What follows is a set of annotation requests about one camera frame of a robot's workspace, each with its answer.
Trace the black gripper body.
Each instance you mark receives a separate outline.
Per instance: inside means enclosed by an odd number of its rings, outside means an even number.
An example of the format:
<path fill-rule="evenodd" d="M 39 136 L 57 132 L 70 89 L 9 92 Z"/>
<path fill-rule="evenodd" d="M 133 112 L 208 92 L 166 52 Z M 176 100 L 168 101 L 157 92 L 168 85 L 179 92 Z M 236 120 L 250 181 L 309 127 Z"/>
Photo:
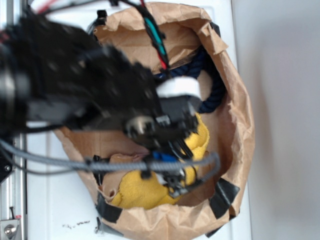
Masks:
<path fill-rule="evenodd" d="M 202 101 L 196 96 L 180 95 L 160 98 L 159 103 L 161 114 L 136 116 L 124 125 L 129 138 L 151 151 L 177 144 L 196 133 L 196 113 Z"/>

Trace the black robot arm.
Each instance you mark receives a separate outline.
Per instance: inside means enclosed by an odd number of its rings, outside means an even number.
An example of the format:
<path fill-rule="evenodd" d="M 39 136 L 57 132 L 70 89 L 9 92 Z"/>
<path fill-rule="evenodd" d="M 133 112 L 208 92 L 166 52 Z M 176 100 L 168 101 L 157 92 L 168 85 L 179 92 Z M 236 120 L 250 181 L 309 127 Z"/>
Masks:
<path fill-rule="evenodd" d="M 155 150 L 197 131 L 201 104 L 191 90 L 161 93 L 161 80 L 112 45 L 43 16 L 22 17 L 0 33 L 0 134 L 27 133 L 27 122 L 73 131 L 123 131 Z"/>

